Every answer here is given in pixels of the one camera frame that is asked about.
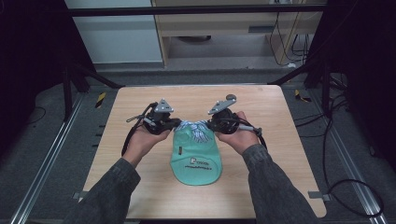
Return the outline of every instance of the teal baseball cap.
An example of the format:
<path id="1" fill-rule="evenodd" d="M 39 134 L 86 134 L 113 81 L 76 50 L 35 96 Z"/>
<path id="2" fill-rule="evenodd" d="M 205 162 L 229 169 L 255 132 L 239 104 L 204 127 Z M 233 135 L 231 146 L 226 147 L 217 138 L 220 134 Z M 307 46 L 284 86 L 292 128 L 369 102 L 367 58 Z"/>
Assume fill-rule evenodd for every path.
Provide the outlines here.
<path id="1" fill-rule="evenodd" d="M 205 120 L 183 120 L 175 129 L 170 164 L 177 180 L 186 185 L 208 185 L 219 179 L 219 148 Z"/>

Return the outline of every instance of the gray sleeve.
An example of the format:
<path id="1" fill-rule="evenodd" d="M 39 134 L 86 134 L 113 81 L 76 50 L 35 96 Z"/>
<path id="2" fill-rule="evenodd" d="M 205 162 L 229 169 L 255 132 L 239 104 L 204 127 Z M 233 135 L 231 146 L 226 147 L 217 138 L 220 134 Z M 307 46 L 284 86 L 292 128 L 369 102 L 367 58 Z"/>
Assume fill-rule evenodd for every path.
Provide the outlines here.
<path id="1" fill-rule="evenodd" d="M 134 167 L 119 159 L 67 215 L 64 223 L 124 223 L 131 194 L 139 181 Z"/>
<path id="2" fill-rule="evenodd" d="M 262 145 L 242 154 L 249 170 L 248 183 L 257 223 L 318 223 L 303 194 L 273 162 Z"/>

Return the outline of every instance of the wooden table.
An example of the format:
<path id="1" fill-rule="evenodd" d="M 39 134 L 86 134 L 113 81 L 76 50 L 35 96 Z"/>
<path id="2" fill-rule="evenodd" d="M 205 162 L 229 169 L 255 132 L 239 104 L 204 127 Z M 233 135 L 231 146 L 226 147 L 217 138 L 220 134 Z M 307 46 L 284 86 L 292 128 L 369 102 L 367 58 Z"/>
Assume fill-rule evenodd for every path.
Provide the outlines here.
<path id="1" fill-rule="evenodd" d="M 89 190 L 120 158 L 125 136 L 134 125 L 125 120 L 139 115 L 153 102 L 164 98 L 175 109 L 171 118 L 197 121 L 210 119 L 207 111 L 217 100 L 234 94 L 230 109 L 243 110 L 247 119 L 262 127 L 263 137 L 274 161 L 305 196 L 318 217 L 326 208 L 321 199 L 309 199 L 318 186 L 295 129 L 282 90 L 278 86 L 175 86 L 132 87 L 119 90 L 105 132 L 94 158 L 84 190 Z M 137 166 L 142 180 L 132 194 L 128 218 L 254 218 L 248 188 L 248 169 L 232 148 L 217 140 L 223 171 L 207 186 L 186 186 L 177 181 L 169 161 L 173 133 L 156 145 Z"/>

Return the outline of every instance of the hand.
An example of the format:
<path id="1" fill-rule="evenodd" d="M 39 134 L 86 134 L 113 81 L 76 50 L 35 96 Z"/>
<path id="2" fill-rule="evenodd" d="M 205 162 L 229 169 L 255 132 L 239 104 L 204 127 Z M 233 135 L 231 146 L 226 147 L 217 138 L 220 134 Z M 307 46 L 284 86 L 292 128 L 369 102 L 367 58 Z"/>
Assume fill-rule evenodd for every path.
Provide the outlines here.
<path id="1" fill-rule="evenodd" d="M 149 133 L 144 126 L 138 127 L 122 157 L 131 163 L 133 167 L 136 167 L 157 143 L 166 139 L 170 132 L 170 130 L 166 130 L 159 135 L 155 135 Z"/>
<path id="2" fill-rule="evenodd" d="M 240 119 L 247 119 L 243 111 L 239 111 L 236 115 Z M 232 134 L 215 133 L 216 137 L 224 143 L 227 143 L 232 147 L 237 153 L 242 155 L 244 151 L 253 145 L 259 144 L 259 139 L 253 131 L 236 130 Z"/>

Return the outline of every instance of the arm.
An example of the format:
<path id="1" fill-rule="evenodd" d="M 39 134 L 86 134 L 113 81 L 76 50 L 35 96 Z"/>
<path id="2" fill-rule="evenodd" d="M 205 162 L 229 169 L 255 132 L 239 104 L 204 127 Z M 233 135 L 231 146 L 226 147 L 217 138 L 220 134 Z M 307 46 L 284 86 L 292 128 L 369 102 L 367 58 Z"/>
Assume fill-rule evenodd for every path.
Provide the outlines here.
<path id="1" fill-rule="evenodd" d="M 236 114 L 246 119 L 243 112 Z M 245 160 L 257 223 L 318 223 L 305 197 L 273 162 L 255 133 L 238 130 L 233 134 L 216 133 L 216 136 Z"/>
<path id="2" fill-rule="evenodd" d="M 140 181 L 137 164 L 170 131 L 159 135 L 139 127 L 125 154 L 91 188 L 86 197 L 67 215 L 64 223 L 123 223 L 131 194 Z"/>

